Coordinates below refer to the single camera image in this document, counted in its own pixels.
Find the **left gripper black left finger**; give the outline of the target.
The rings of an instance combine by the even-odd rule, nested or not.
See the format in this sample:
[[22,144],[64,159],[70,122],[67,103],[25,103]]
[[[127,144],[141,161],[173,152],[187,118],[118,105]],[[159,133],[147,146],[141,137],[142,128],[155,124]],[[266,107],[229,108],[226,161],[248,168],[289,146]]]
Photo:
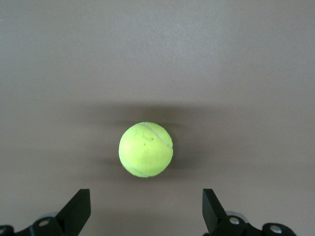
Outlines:
[[2,236],[77,236],[91,215],[89,189],[80,189],[54,217],[38,219],[16,232],[11,225],[1,225]]

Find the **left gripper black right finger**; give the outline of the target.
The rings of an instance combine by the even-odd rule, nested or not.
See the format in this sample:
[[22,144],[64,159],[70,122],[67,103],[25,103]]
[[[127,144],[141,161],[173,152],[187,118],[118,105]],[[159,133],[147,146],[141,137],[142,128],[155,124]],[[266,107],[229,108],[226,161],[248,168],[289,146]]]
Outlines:
[[295,232],[279,223],[266,223],[262,229],[253,227],[236,215],[228,215],[213,189],[203,189],[202,215],[206,236],[294,236]]

